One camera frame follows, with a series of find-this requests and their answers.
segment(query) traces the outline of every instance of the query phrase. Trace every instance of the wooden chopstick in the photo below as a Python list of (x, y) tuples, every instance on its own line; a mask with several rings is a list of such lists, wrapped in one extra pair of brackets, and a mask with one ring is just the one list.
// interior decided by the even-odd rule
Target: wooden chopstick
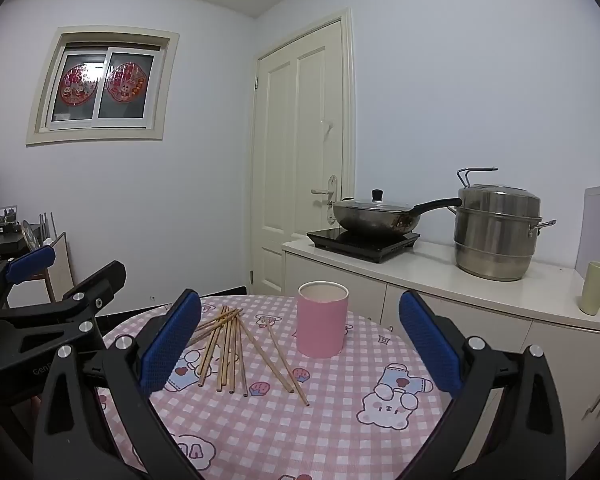
[(232, 312), (231, 316), (225, 317), (219, 323), (216, 323), (215, 325), (211, 325), (211, 326), (207, 327), (203, 332), (201, 332), (197, 335), (194, 334), (194, 336), (191, 339), (189, 339), (189, 343), (187, 344), (187, 346), (195, 345), (195, 343), (197, 343), (198, 341), (202, 341), (204, 338), (206, 338), (206, 336), (208, 336), (214, 330), (216, 330), (218, 328), (222, 328), (226, 323), (229, 323), (234, 317), (238, 316), (238, 314), (240, 314), (240, 313), (237, 310), (235, 310), (234, 312)]
[(216, 381), (216, 390), (218, 392), (222, 391), (222, 376), (224, 375), (224, 362), (226, 360), (226, 340), (227, 340), (227, 335), (226, 335), (226, 329), (229, 326), (229, 323), (225, 323), (222, 326), (222, 344), (220, 345), (220, 367), (218, 368), (218, 376), (216, 377), (217, 381)]
[(208, 321), (200, 323), (198, 325), (198, 327), (195, 329), (194, 333), (200, 332), (203, 328), (206, 328), (209, 325), (212, 325), (213, 323), (216, 323), (218, 321), (222, 321), (226, 317), (229, 317), (229, 316), (233, 317), (233, 316), (235, 316), (234, 312), (235, 312), (235, 310), (229, 310), (225, 314), (218, 314), (218, 316), (216, 316), (215, 318), (209, 319)]
[(274, 366), (274, 364), (271, 362), (271, 360), (267, 357), (267, 355), (264, 353), (264, 350), (262, 349), (262, 347), (258, 344), (258, 342), (256, 341), (256, 338), (254, 338), (253, 334), (249, 331), (249, 329), (244, 325), (244, 323), (242, 322), (242, 320), (238, 317), (238, 322), (240, 323), (240, 326), (242, 327), (242, 329), (244, 330), (244, 333), (247, 335), (247, 337), (249, 338), (249, 340), (251, 341), (251, 343), (253, 344), (253, 346), (255, 346), (255, 349), (258, 351), (258, 353), (260, 354), (260, 356), (262, 357), (263, 361), (267, 364), (267, 366), (269, 368), (271, 368), (271, 371), (274, 373), (274, 375), (278, 378), (278, 380), (280, 381), (280, 383), (284, 386), (285, 390), (288, 391), (290, 394), (292, 394), (294, 392), (293, 388), (291, 386), (289, 386), (289, 383), (287, 383), (285, 381), (285, 378), (282, 376), (282, 374), (276, 369), (276, 367)]
[(244, 370), (244, 357), (242, 355), (242, 328), (237, 320), (235, 321), (235, 327), (238, 335), (238, 358), (240, 359), (240, 374), (242, 376), (242, 389), (244, 391), (243, 395), (249, 397), (249, 390), (247, 389), (247, 373)]
[(231, 359), (231, 327), (233, 322), (226, 324), (226, 336), (224, 338), (224, 364), (222, 366), (222, 386), (227, 386), (229, 375), (229, 359)]
[(296, 390), (298, 390), (298, 394), (300, 395), (300, 398), (302, 399), (302, 402), (304, 402), (305, 406), (309, 405), (309, 401), (306, 400), (306, 395), (304, 394), (304, 391), (302, 391), (302, 388), (300, 387), (300, 383), (298, 383), (298, 380), (295, 378), (293, 372), (291, 371), (291, 368), (289, 367), (289, 363), (286, 362), (286, 358), (285, 358), (285, 354), (282, 351), (282, 349), (280, 348), (280, 346), (278, 345), (278, 342), (276, 341), (276, 336), (273, 333), (273, 330), (271, 329), (271, 325), (268, 324), (267, 328), (269, 329), (269, 335), (271, 336), (271, 340), (273, 341), (273, 345), (276, 347), (276, 350), (278, 350), (278, 354), (280, 355), (280, 359), (282, 359), (282, 362), (285, 365), (286, 368), (286, 372), (289, 374), (289, 378), (291, 378), (294, 386), (296, 387)]
[[(228, 309), (228, 307), (226, 305), (223, 306), (222, 310), (221, 310), (221, 314), (224, 314), (224, 312), (227, 309)], [(218, 336), (220, 335), (219, 327), (211, 328), (210, 330), (212, 332), (212, 335), (211, 335), (211, 338), (209, 338), (208, 343), (206, 344), (205, 355), (204, 355), (204, 358), (202, 359), (202, 364), (200, 366), (200, 373), (198, 374), (198, 377), (199, 377), (198, 386), (200, 386), (200, 388), (205, 385), (206, 371), (208, 370), (209, 365), (211, 364), (211, 359), (213, 359), (214, 350), (216, 349), (216, 342), (218, 341)], [(205, 332), (203, 335), (204, 335), (204, 337), (206, 337), (208, 335), (208, 333)]]
[(229, 393), (232, 394), (235, 392), (235, 357), (236, 357), (236, 353), (235, 353), (235, 346), (236, 346), (236, 340), (235, 338), (237, 337), (237, 325), (238, 322), (235, 320), (235, 317), (232, 319), (231, 321), (231, 364), (230, 364), (230, 370), (229, 370)]

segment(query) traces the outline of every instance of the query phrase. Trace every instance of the pot handle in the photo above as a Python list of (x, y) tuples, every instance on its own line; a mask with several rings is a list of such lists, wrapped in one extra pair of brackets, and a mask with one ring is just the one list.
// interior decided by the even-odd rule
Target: pot handle
[(442, 200), (434, 200), (433, 202), (418, 204), (409, 211), (409, 215), (419, 216), (423, 213), (433, 211), (434, 209), (442, 209), (443, 207), (460, 207), (461, 205), (461, 198), (443, 198)]
[(538, 236), (540, 236), (540, 229), (543, 227), (551, 227), (552, 225), (555, 225), (556, 222), (557, 220), (551, 220), (550, 222), (543, 222), (541, 224), (534, 225), (531, 229), (529, 229), (529, 236), (533, 236), (534, 231), (536, 230), (538, 231)]
[(462, 168), (462, 170), (456, 171), (456, 175), (458, 176), (460, 182), (462, 182), (462, 185), (464, 187), (471, 186), (471, 183), (469, 182), (469, 173), (471, 173), (472, 171), (498, 171), (498, 168)]

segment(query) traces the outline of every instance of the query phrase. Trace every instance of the countertop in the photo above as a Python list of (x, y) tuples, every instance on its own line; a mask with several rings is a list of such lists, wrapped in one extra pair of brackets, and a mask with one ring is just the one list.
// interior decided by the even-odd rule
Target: countertop
[(454, 248), (418, 240), (382, 264), (317, 249), (309, 238), (283, 251), (402, 288), (529, 319), (600, 331), (600, 311), (588, 316), (576, 303), (584, 280), (575, 269), (532, 262), (517, 282), (493, 282), (456, 267)]

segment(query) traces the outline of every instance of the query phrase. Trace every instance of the black pan handle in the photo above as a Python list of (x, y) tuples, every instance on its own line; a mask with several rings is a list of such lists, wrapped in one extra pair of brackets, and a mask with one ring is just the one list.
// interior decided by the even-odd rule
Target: black pan handle
[(434, 209), (442, 209), (444, 207), (460, 207), (462, 206), (461, 198), (443, 198), (442, 200), (434, 200), (433, 202), (425, 202), (414, 206), (409, 215), (419, 216), (422, 213), (433, 211)]

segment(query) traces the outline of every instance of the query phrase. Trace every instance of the window frame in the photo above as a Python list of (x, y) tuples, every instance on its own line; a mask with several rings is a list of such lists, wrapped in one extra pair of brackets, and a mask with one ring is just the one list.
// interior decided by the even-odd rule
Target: window frame
[[(27, 146), (71, 140), (157, 139), (164, 134), (164, 117), (171, 73), (179, 35), (162, 30), (134, 27), (61, 27), (56, 31), (40, 76), (27, 130)], [(75, 43), (145, 44), (159, 50), (145, 50), (128, 46), (110, 46), (106, 51), (104, 75), (98, 83), (91, 119), (52, 121), (52, 113), (62, 70), (67, 56), (94, 54), (95, 47), (67, 50)], [(98, 54), (104, 54), (104, 48)], [(100, 99), (104, 91), (107, 70), (112, 54), (141, 54), (154, 56), (147, 82), (144, 117), (100, 118)]]

